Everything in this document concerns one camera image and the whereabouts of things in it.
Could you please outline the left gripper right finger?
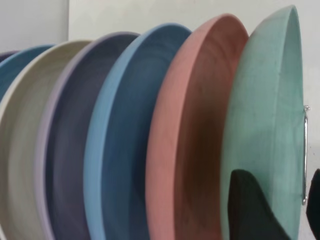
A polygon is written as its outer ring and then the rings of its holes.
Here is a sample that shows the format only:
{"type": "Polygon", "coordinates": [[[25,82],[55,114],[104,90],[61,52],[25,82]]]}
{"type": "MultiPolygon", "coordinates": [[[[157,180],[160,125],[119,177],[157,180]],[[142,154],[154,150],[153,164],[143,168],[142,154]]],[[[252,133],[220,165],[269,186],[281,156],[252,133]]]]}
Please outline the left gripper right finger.
{"type": "Polygon", "coordinates": [[[311,180],[306,216],[310,229],[316,240],[320,239],[320,169],[318,168],[311,180]]]}

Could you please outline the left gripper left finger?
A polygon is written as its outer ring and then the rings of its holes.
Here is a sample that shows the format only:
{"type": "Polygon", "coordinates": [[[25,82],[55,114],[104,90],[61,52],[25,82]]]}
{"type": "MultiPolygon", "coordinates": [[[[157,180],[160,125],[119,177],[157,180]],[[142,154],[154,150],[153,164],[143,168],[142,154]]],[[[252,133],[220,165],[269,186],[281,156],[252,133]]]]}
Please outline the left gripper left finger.
{"type": "Polygon", "coordinates": [[[243,169],[231,172],[227,204],[231,240],[288,240],[256,178],[243,169]]]}

